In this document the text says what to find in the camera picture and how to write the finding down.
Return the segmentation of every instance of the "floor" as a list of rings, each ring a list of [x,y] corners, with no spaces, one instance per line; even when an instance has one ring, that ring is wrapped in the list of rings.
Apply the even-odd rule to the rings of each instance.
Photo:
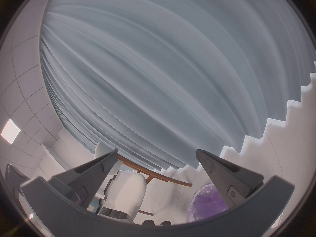
[[[241,153],[224,147],[221,157],[265,176],[264,182],[278,175],[295,184],[295,191],[283,211],[283,222],[301,199],[316,170],[316,75],[312,83],[302,87],[302,101],[288,101],[285,122],[269,119],[261,139],[246,137]],[[148,216],[138,213],[134,222],[141,224],[152,219],[156,225],[163,221],[186,223],[187,204],[192,195],[210,179],[202,166],[194,169],[186,166],[161,171],[163,175],[192,183],[186,187],[153,179],[140,210],[154,213]]]

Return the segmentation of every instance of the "white cushion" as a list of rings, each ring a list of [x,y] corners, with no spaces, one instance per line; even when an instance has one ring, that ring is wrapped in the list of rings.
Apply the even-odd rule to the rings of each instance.
[[[96,159],[100,156],[103,156],[103,155],[109,153],[109,152],[111,152],[111,149],[109,149],[109,147],[107,145],[105,145],[103,142],[99,141],[97,146],[95,147],[94,158]],[[122,161],[118,160],[113,165],[112,169],[108,173],[108,176],[115,175],[119,171],[121,165],[122,165]]]
[[[132,175],[116,197],[114,208],[135,219],[146,193],[146,179],[141,174]]]

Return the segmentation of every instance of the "gray curtain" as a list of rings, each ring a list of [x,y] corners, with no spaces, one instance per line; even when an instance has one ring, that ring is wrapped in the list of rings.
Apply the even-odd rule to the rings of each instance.
[[[286,0],[51,0],[40,49],[69,132],[158,170],[261,138],[316,60]]]

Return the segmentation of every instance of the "purple trash bag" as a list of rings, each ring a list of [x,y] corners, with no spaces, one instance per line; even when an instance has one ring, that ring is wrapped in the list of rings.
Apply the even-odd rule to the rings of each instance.
[[[228,207],[215,185],[209,183],[200,188],[189,200],[186,221],[189,223],[207,219],[226,210],[228,210]]]

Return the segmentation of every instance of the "ceiling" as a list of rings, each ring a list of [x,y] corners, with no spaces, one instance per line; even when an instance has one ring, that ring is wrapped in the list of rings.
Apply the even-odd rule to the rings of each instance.
[[[48,0],[29,0],[0,48],[0,130],[11,118],[21,129],[11,145],[0,136],[0,169],[7,163],[32,176],[63,128],[47,94],[40,67],[40,24]]]

